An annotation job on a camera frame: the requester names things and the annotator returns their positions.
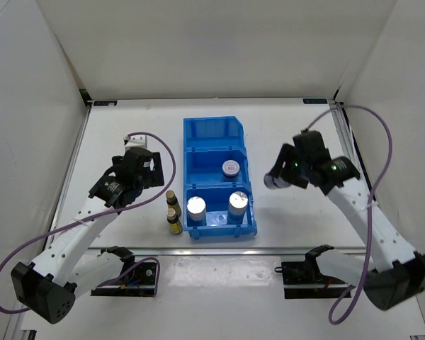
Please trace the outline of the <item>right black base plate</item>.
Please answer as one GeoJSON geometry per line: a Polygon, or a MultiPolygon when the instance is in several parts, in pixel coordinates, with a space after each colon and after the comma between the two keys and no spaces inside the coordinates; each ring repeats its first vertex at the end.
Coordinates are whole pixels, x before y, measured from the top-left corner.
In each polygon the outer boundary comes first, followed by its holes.
{"type": "Polygon", "coordinates": [[[337,278],[312,278],[303,261],[282,262],[274,272],[282,275],[286,300],[337,299],[348,287],[337,278]]]}

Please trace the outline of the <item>silver-lid blue-label bottle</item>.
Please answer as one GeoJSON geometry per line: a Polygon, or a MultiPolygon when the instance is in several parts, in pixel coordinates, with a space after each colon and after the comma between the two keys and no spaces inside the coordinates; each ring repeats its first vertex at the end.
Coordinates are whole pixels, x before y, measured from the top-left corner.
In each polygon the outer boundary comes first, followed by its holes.
{"type": "Polygon", "coordinates": [[[233,192],[228,201],[227,221],[231,225],[240,225],[244,220],[244,216],[249,204],[249,198],[242,191],[233,192]]]}
{"type": "Polygon", "coordinates": [[[206,225],[206,203],[201,197],[191,197],[186,207],[189,226],[200,227],[206,225]]]}

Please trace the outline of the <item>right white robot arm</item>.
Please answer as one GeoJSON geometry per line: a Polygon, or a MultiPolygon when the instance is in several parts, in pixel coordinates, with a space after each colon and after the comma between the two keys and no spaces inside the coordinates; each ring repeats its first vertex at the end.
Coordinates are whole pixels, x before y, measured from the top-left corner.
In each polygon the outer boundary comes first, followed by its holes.
{"type": "Polygon", "coordinates": [[[312,283],[338,278],[360,288],[379,309],[388,310],[425,291],[425,254],[418,252],[373,202],[353,162],[332,158],[322,134],[304,130],[283,144],[264,176],[270,189],[318,188],[343,213],[366,246],[365,259],[346,256],[329,245],[305,255],[304,274],[312,283]]]}

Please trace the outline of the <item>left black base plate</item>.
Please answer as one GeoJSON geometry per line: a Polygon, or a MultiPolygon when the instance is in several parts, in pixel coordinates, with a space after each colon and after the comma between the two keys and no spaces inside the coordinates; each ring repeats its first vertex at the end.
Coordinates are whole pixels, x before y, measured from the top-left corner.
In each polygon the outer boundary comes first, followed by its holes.
{"type": "Polygon", "coordinates": [[[154,257],[137,262],[131,272],[116,283],[91,291],[94,297],[153,298],[159,286],[160,263],[154,257]]]}

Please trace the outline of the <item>red-logo lid jar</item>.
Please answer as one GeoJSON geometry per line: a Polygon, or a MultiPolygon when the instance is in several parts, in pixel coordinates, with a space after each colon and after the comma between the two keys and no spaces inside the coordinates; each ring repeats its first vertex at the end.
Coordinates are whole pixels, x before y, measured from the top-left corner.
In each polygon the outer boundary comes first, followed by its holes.
{"type": "Polygon", "coordinates": [[[222,180],[236,181],[239,178],[240,165],[233,159],[228,159],[222,164],[222,180]]]}
{"type": "Polygon", "coordinates": [[[265,174],[263,179],[264,179],[263,183],[265,187],[267,187],[270,190],[289,188],[290,186],[292,186],[292,184],[284,180],[280,174],[275,175],[275,174],[267,173],[265,174]]]}

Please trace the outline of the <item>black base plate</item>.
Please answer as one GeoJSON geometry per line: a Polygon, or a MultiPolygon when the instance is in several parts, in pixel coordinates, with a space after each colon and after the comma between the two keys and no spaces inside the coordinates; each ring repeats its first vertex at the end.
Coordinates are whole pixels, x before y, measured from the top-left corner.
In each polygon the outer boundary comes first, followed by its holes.
{"type": "Polygon", "coordinates": [[[286,300],[337,299],[348,287],[337,278],[312,278],[303,261],[282,262],[274,272],[282,275],[286,300]]]}
{"type": "Polygon", "coordinates": [[[154,257],[137,262],[131,272],[116,283],[91,291],[94,297],[153,298],[159,286],[160,263],[154,257]]]}

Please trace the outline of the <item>blue three-compartment plastic bin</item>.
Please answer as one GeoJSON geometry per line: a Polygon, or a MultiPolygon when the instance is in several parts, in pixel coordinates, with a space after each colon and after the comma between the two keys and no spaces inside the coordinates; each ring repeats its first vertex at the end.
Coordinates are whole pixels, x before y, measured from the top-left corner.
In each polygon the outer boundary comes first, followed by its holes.
{"type": "Polygon", "coordinates": [[[234,237],[258,232],[244,128],[234,116],[186,118],[183,122],[184,229],[195,240],[204,237],[234,237]],[[240,165],[236,181],[222,180],[222,164],[233,159],[240,165]],[[249,204],[240,225],[227,221],[229,197],[235,191],[247,194],[249,204]],[[188,225],[187,202],[193,196],[206,203],[206,225],[188,225]]]}

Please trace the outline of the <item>small amber bottle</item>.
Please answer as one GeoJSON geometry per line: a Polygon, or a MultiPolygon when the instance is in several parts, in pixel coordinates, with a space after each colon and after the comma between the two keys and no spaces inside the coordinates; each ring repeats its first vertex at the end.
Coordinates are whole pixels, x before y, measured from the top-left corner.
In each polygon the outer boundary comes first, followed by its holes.
{"type": "Polygon", "coordinates": [[[183,226],[177,212],[173,208],[169,208],[166,212],[166,219],[169,224],[169,229],[172,234],[180,234],[183,231],[183,226]]]}
{"type": "Polygon", "coordinates": [[[176,214],[180,217],[182,215],[181,207],[179,205],[178,198],[172,190],[166,192],[166,204],[168,208],[175,210],[176,214]]]}

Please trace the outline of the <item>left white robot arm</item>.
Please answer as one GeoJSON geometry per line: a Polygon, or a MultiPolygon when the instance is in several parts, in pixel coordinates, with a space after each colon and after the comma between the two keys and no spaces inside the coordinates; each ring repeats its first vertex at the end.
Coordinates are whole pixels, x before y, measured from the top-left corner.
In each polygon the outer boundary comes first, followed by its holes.
{"type": "Polygon", "coordinates": [[[19,302],[48,321],[60,322],[77,297],[110,279],[118,283],[132,280],[134,256],[114,247],[89,265],[80,258],[101,232],[143,190],[164,185],[161,157],[141,147],[131,147],[123,156],[114,156],[112,166],[89,191],[84,206],[74,218],[75,226],[62,230],[53,243],[28,264],[17,263],[11,280],[19,302]]]}

